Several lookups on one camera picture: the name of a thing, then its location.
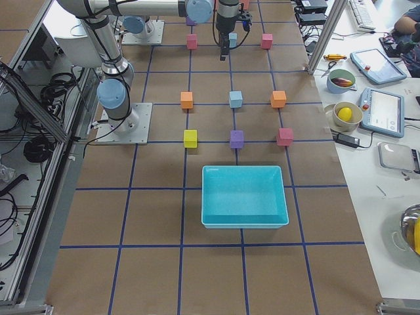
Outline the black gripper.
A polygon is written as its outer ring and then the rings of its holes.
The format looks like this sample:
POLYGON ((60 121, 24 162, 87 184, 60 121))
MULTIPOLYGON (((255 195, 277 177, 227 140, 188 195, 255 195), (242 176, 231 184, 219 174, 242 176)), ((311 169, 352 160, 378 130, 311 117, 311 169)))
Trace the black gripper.
POLYGON ((229 33, 234 31, 239 14, 238 0, 217 1, 216 28, 219 31, 220 61, 225 61, 226 54, 229 54, 229 33))

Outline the person forearm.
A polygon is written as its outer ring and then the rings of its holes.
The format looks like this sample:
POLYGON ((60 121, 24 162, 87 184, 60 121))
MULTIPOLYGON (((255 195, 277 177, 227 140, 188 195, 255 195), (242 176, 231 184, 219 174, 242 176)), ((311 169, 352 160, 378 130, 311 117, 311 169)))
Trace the person forearm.
POLYGON ((413 34, 416 32, 416 24, 417 22, 409 16, 403 16, 394 24, 394 30, 401 34, 413 34))

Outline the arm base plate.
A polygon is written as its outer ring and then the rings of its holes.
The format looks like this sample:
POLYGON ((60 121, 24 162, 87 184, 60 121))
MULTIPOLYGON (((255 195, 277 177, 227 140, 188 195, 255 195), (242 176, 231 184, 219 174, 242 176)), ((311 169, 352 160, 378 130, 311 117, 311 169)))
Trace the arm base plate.
POLYGON ((108 120, 108 122, 98 126, 94 143, 103 145, 147 144, 152 108, 151 102, 132 103, 131 114, 121 125, 118 121, 109 120, 108 114, 103 110, 101 119, 108 120))
POLYGON ((163 20, 144 21, 139 16, 128 16, 123 21, 122 45, 160 45, 163 40, 163 20))

